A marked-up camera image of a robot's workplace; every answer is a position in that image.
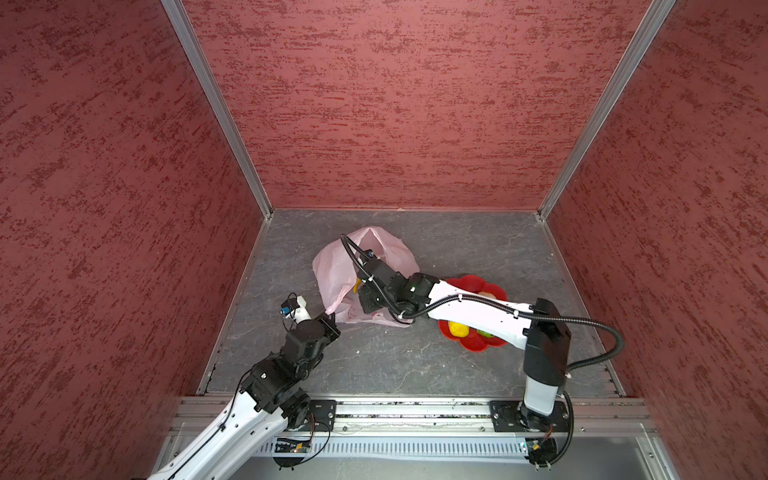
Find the red side wall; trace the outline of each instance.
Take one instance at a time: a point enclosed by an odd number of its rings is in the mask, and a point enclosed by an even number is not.
[[[160,2],[12,2],[0,45],[0,477],[146,475],[260,213]]]
[[[678,0],[550,223],[684,478],[768,478],[768,4]]]
[[[276,207],[535,210],[648,0],[187,0]]]

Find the textured red wall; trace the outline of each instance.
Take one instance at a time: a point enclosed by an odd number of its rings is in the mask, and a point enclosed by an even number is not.
[[[188,0],[276,207],[535,210],[649,0]]]
[[[768,4],[678,0],[550,217],[684,478],[768,478]]]
[[[0,477],[147,474],[260,214],[156,0],[0,13]]]

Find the marble surface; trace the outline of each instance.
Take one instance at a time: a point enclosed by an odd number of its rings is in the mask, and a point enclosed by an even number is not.
[[[252,364],[278,351],[285,331],[278,309],[288,293],[304,295],[310,313],[323,307],[312,260],[341,233],[376,225],[401,238],[421,271],[440,277],[474,273],[504,288],[510,300],[547,298],[575,314],[544,232],[532,214],[278,210],[260,260],[220,351],[208,392],[230,392]],[[522,350],[512,346],[470,353],[447,340],[437,324],[407,328],[340,323],[341,337],[303,383],[315,394],[521,396]],[[571,360],[592,356],[589,332],[572,326]],[[574,372],[573,396],[604,396],[602,366]]]

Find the red wall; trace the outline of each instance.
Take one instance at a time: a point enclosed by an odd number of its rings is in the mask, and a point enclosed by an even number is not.
[[[0,45],[0,477],[146,475],[260,213],[160,2],[12,2]]]
[[[678,0],[550,217],[683,478],[768,478],[768,4]]]
[[[649,0],[187,0],[276,207],[535,210]]]

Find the metal corner post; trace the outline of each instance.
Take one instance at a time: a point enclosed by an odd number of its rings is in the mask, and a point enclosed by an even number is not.
[[[675,0],[653,0],[650,3],[645,16],[640,21],[629,45],[627,45],[627,50],[624,51],[624,55],[622,55],[621,60],[616,66],[616,70],[614,70],[611,79],[605,86],[598,104],[595,105],[592,115],[587,120],[584,130],[581,131],[573,150],[571,150],[562,170],[560,170],[560,174],[554,180],[547,197],[541,204],[539,215],[541,215],[542,219],[546,220],[549,217],[549,214],[581,163],[581,159],[584,158],[589,146],[592,145],[592,141],[597,137],[605,119],[608,118],[608,115],[621,96],[621,92],[624,91],[624,87],[629,83],[632,74],[637,69],[645,52],[659,32],[659,28],[661,28],[664,20],[667,19],[667,15],[669,15],[674,3]]]
[[[240,132],[237,130],[237,126],[235,125],[232,114],[221,94],[219,85],[216,83],[214,73],[210,70],[203,49],[200,46],[200,42],[197,40],[190,19],[187,16],[187,11],[181,4],[181,0],[161,1],[165,8],[165,12],[168,14],[170,23],[174,26],[174,30],[181,42],[181,46],[184,48],[184,52],[187,54],[187,58],[189,58],[189,61],[192,64],[192,69],[194,69],[194,72],[197,75],[197,80],[200,81],[200,85],[203,87],[206,97],[208,97],[210,106],[213,108],[216,118],[221,125],[221,130],[223,130],[224,136],[227,137],[227,141],[232,148],[232,152],[235,154],[237,163],[240,165],[240,169],[243,171],[243,175],[245,175],[248,185],[253,192],[253,196],[259,204],[261,213],[264,215],[265,219],[271,218],[273,211],[272,205],[266,197],[266,191],[261,184],[259,174],[253,166],[253,162],[248,154],[248,149],[243,142],[243,138],[240,136]]]

